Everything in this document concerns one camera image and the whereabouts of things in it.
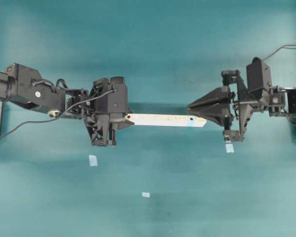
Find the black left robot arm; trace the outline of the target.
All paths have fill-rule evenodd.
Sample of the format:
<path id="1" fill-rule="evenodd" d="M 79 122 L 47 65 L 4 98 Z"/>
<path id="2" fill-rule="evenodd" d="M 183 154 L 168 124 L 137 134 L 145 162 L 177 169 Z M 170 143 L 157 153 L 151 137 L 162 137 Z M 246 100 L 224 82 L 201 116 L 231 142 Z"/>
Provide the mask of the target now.
<path id="1" fill-rule="evenodd" d="M 71 89 L 64 79 L 52 83 L 38 70 L 13 63 L 0 72 L 0 129 L 5 102 L 47 114 L 48 122 L 82 119 L 93 146 L 115 146 L 116 132 L 134 125 L 127 118 L 131 110 L 124 77 L 96 80 L 91 90 Z"/>

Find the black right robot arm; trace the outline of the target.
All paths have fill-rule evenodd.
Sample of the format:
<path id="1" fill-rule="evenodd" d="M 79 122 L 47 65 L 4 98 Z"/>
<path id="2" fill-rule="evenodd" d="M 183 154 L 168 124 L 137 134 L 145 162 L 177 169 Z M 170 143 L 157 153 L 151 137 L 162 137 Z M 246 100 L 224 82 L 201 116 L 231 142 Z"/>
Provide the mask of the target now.
<path id="1" fill-rule="evenodd" d="M 259 76 L 260 87 L 250 89 L 240 71 L 223 71 L 218 87 L 188 105 L 189 115 L 210 120 L 224 128 L 226 143 L 242 142 L 255 112 L 285 117 L 296 126 L 296 87 L 272 86 L 268 76 Z"/>

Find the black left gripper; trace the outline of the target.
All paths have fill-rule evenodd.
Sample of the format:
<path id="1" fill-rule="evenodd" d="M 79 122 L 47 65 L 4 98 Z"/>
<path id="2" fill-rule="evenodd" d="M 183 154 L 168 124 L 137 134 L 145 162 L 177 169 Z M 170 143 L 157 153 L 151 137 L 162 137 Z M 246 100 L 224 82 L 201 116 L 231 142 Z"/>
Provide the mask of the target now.
<path id="1" fill-rule="evenodd" d="M 96 97 L 97 100 L 110 92 L 112 92 L 112 90 L 96 97 L 92 87 L 90 97 Z M 126 121 L 125 118 L 123 122 L 110 122 L 109 115 L 99 114 L 95 111 L 94 102 L 95 100 L 91 101 L 91 113 L 85 118 L 85 126 L 89 133 L 91 144 L 93 146 L 115 146 L 116 132 L 132 126 L 132 122 Z M 128 105 L 128 114 L 129 113 L 132 113 L 132 111 Z"/>

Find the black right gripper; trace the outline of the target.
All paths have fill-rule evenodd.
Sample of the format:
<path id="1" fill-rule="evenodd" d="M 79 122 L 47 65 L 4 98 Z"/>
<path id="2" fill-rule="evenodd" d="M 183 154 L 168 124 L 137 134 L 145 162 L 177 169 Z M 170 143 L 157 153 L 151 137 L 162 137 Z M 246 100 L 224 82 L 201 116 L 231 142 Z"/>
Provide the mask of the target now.
<path id="1" fill-rule="evenodd" d="M 189 115 L 201 117 L 225 127 L 225 142 L 242 142 L 248 123 L 254 112 L 263 112 L 269 105 L 269 86 L 249 90 L 240 76 L 240 71 L 223 71 L 222 87 L 218 87 L 187 106 Z M 229 85 L 237 85 L 237 99 L 230 92 Z M 232 106 L 239 121 L 239 129 L 231 129 Z"/>

